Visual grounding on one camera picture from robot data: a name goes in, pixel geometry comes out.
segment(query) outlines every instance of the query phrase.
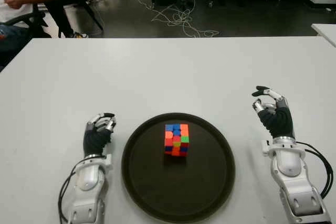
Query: colorful cube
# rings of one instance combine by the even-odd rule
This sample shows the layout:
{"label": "colorful cube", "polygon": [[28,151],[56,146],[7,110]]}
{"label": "colorful cube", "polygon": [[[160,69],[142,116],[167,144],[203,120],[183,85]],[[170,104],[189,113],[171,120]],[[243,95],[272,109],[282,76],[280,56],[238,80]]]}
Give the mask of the colorful cube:
{"label": "colorful cube", "polygon": [[185,157],[189,149],[189,128],[187,124],[166,124],[164,153]]}

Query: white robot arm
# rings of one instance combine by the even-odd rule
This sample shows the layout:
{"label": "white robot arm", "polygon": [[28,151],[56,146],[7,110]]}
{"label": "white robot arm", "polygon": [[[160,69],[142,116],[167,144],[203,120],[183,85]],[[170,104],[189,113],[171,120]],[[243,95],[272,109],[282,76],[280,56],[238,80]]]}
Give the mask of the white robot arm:
{"label": "white robot arm", "polygon": [[[64,182],[58,199],[60,223],[102,224],[104,197],[108,189],[106,174],[111,167],[111,154],[102,155],[103,148],[110,142],[115,127],[114,114],[101,113],[91,119],[84,134],[84,156],[72,169]],[[77,174],[75,200],[66,218],[62,212],[62,199],[71,177]]]}
{"label": "white robot arm", "polygon": [[273,144],[263,145],[263,153],[272,160],[271,174],[280,187],[280,199],[289,223],[331,223],[322,197],[309,181],[305,149],[295,140],[285,97],[268,87],[257,86],[257,90],[253,96],[269,95],[276,102],[262,103],[258,99],[253,108],[273,137]]}

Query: hand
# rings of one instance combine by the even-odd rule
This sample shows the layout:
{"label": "hand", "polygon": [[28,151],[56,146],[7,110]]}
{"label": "hand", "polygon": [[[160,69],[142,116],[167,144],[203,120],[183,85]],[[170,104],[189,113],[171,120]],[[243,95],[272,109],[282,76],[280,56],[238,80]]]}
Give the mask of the hand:
{"label": "hand", "polygon": [[257,90],[252,94],[254,97],[269,95],[276,102],[275,104],[263,103],[258,99],[253,103],[254,110],[258,113],[261,122],[269,130],[272,137],[288,136],[295,138],[292,117],[285,97],[268,87],[257,86]]}
{"label": "hand", "polygon": [[20,9],[23,5],[21,0],[4,0],[5,3],[12,9]]}
{"label": "hand", "polygon": [[87,123],[83,142],[85,157],[91,154],[102,155],[104,146],[111,140],[115,120],[114,114],[101,113]]}

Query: round tray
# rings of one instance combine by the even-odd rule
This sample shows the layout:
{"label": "round tray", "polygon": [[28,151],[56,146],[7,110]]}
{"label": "round tray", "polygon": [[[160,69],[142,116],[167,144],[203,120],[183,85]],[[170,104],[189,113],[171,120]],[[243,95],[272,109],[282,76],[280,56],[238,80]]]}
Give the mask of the round tray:
{"label": "round tray", "polygon": [[[164,154],[166,124],[186,123],[187,157]],[[169,113],[140,125],[122,156],[124,185],[149,215],[168,222],[193,222],[213,214],[228,198],[235,162],[224,136],[193,115]]]}

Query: black cable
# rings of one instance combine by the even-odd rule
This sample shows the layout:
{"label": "black cable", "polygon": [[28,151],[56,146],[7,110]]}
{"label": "black cable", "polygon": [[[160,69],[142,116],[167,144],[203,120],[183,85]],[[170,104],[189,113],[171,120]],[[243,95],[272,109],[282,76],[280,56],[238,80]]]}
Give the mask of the black cable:
{"label": "black cable", "polygon": [[321,192],[321,197],[322,197],[322,199],[324,199],[325,196],[326,196],[326,190],[329,188],[329,185],[330,185],[330,173],[329,173],[328,165],[325,163],[325,161],[322,159],[321,155],[319,155],[318,153],[313,152],[313,151],[308,150],[308,149],[305,149],[305,151],[309,152],[309,153],[315,155],[316,157],[318,157],[319,159],[321,159],[321,161],[323,162],[323,164],[325,166],[325,170],[327,172],[327,182],[325,183],[326,185],[324,186],[324,189]]}
{"label": "black cable", "polygon": [[315,155],[316,157],[318,157],[323,162],[323,164],[325,166],[325,171],[327,172],[327,182],[325,183],[324,189],[322,190],[322,192],[320,194],[322,199],[324,199],[327,196],[327,194],[329,193],[329,191],[332,187],[333,177],[334,177],[332,167],[331,167],[330,163],[328,162],[328,160],[322,155],[322,153],[320,153],[312,145],[304,143],[304,142],[297,142],[297,143],[298,144],[304,144],[304,145],[312,148],[314,151],[316,151],[316,152],[313,152],[309,149],[305,149],[306,152],[309,152],[309,153]]}
{"label": "black cable", "polygon": [[81,162],[84,162],[84,161],[89,160],[89,159],[94,159],[94,158],[106,158],[106,156],[99,155],[99,156],[95,156],[95,157],[87,157],[87,158],[82,159],[72,168],[70,175],[64,181],[64,183],[61,187],[61,190],[59,191],[58,202],[57,202],[58,214],[59,214],[59,223],[60,224],[62,224],[62,220],[64,220],[65,222],[68,222],[68,219],[64,216],[64,214],[62,212],[62,200],[63,200],[63,196],[64,196],[64,194],[65,194],[65,192],[66,192],[66,190],[67,190],[67,188],[70,184],[71,177],[75,174],[74,170],[76,169],[76,166],[78,164],[80,164]]}

